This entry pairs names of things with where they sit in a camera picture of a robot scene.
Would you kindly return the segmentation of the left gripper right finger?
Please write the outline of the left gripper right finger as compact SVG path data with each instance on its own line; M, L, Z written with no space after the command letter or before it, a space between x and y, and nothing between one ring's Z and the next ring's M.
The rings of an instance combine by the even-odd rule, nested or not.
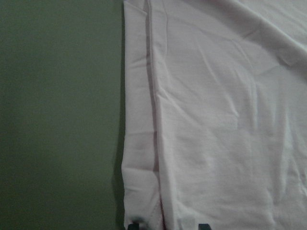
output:
M211 226L209 224L199 224L198 225L198 230L211 230Z

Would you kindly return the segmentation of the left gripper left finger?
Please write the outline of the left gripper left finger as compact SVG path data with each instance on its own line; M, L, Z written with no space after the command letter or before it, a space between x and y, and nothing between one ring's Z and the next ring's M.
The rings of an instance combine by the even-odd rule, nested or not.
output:
M139 223L131 223L128 225L128 230L140 230Z

